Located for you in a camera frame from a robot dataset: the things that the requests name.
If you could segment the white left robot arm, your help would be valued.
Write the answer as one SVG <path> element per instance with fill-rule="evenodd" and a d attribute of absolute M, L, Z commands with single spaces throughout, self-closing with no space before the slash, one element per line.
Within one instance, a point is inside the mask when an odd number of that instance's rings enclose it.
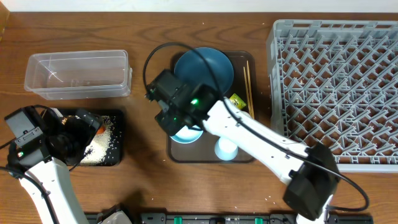
<path fill-rule="evenodd" d="M 83 109 L 63 115 L 56 108 L 34 105 L 4 120 L 15 138 L 5 144 L 9 149 L 2 169 L 30 195 L 42 223 L 87 223 L 69 167 L 79 165 L 102 118 Z"/>

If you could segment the light blue bowl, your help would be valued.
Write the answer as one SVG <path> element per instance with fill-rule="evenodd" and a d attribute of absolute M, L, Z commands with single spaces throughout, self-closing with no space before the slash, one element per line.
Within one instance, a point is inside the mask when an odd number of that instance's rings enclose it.
<path fill-rule="evenodd" d="M 194 126 L 192 128 L 184 126 L 179 132 L 170 138 L 180 144 L 190 144 L 198 140 L 202 134 L 203 130 L 198 126 Z"/>

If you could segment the dark blue plate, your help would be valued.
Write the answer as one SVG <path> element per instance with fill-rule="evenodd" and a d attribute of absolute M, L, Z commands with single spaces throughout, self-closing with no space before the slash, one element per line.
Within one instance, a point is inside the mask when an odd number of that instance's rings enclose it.
<path fill-rule="evenodd" d="M 223 52 L 209 47 L 199 47 L 196 51 L 210 66 L 220 90 L 226 93 L 234 80 L 234 68 L 229 58 Z M 184 53 L 177 60 L 174 75 L 193 86 L 202 83 L 217 89 L 205 61 L 192 50 Z"/>

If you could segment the orange carrot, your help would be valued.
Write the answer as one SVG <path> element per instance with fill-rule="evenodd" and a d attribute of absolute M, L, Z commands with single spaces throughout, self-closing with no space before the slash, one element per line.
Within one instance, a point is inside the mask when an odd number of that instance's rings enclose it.
<path fill-rule="evenodd" d="M 103 134 L 106 131 L 105 125 L 100 126 L 100 128 L 97 130 L 96 135 Z"/>

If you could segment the pile of white rice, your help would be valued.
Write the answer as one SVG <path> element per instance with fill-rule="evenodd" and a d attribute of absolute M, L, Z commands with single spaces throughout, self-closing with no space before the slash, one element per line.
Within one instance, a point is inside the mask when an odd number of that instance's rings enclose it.
<path fill-rule="evenodd" d="M 121 131 L 117 116 L 103 116 L 106 131 L 96 135 L 86 147 L 81 166 L 114 166 L 120 161 Z"/>

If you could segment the brown food scrap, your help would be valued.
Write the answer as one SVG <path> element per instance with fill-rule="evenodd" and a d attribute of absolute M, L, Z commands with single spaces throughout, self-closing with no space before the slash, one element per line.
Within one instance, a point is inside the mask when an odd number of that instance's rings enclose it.
<path fill-rule="evenodd" d="M 68 121 L 68 119 L 69 119 L 68 116 L 64 117 L 64 118 L 61 120 L 61 123 L 62 123 L 63 125 L 65 125 L 66 122 Z"/>

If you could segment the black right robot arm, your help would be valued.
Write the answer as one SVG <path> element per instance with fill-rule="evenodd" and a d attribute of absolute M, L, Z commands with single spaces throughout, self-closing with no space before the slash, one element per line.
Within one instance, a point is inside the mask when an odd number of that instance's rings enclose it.
<path fill-rule="evenodd" d="M 331 151 L 289 140 L 237 109 L 218 86 L 189 84 L 170 70 L 146 83 L 146 98 L 162 108 L 155 116 L 169 135 L 184 126 L 226 139 L 263 163 L 287 188 L 283 200 L 295 212 L 297 223 L 321 223 L 338 185 L 338 168 Z"/>

